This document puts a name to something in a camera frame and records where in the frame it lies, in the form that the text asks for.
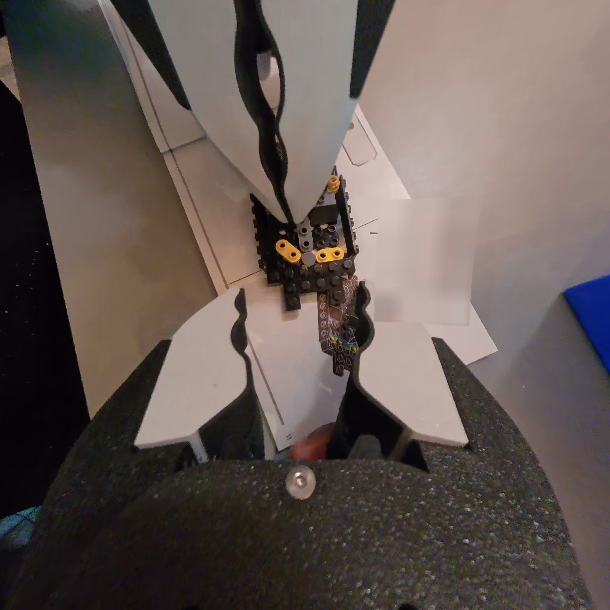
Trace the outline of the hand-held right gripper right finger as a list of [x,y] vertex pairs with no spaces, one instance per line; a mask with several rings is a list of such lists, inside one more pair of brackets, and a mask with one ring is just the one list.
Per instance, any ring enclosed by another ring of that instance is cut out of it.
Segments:
[[430,334],[419,324],[376,322],[365,281],[356,290],[353,361],[336,420],[336,458],[374,442],[382,459],[404,460],[415,441],[469,444]]

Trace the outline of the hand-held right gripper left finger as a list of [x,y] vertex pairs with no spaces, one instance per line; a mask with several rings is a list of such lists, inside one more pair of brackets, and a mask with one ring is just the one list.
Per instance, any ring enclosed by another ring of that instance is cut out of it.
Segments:
[[246,319],[245,292],[233,287],[176,331],[135,436],[137,449],[188,443],[199,462],[218,454],[218,441],[204,437],[254,389]]

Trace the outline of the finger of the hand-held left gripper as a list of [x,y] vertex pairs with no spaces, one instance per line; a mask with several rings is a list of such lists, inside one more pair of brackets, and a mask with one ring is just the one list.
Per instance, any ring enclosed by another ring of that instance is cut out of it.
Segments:
[[284,76],[284,194],[300,223],[327,186],[356,100],[349,95],[357,1],[262,1]]
[[259,82],[256,1],[150,1],[194,116],[279,221],[293,222],[276,120]]

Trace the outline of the black lego model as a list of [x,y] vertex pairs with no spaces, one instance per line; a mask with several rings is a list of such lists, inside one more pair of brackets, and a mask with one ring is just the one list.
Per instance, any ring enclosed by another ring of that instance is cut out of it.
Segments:
[[[333,168],[325,191],[300,223],[281,223],[262,203],[250,195],[253,213],[254,239],[259,267],[269,286],[281,286],[287,311],[301,309],[301,296],[324,295],[332,305],[347,302],[347,281],[355,275],[356,244],[354,221],[346,191],[345,178]],[[275,249],[278,240],[285,239],[301,251],[301,261],[291,264]],[[340,247],[345,257],[334,262],[317,263],[320,248]]]

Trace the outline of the white instruction booklet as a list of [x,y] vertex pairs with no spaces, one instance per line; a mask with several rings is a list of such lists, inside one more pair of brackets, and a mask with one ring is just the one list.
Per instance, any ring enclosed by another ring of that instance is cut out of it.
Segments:
[[[265,430],[278,450],[285,450],[317,428],[337,418],[349,372],[333,372],[332,351],[318,341],[317,297],[301,298],[301,309],[286,311],[279,286],[268,286],[255,269],[252,202],[246,180],[203,135],[195,119],[179,103],[145,57],[110,1],[98,1],[125,61],[153,137],[187,212],[218,296],[230,288],[245,291],[248,338],[257,399]],[[406,194],[398,175],[357,107],[356,131],[372,138],[376,160],[358,169],[347,153],[339,154],[339,169],[347,178],[370,174],[371,187],[383,193]],[[389,181],[386,188],[383,182]],[[423,324],[431,337],[445,340],[469,365],[498,351],[476,310],[470,305],[468,325]]]

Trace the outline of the blue plastic bin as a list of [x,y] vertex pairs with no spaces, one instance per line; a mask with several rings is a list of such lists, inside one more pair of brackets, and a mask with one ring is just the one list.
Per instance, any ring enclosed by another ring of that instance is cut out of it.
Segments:
[[572,286],[563,295],[609,371],[609,275]]

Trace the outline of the teal cloth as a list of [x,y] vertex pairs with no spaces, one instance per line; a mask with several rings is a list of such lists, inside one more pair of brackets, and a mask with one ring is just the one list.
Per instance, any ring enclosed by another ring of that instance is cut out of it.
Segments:
[[1,519],[1,544],[25,545],[32,536],[41,506],[31,507]]

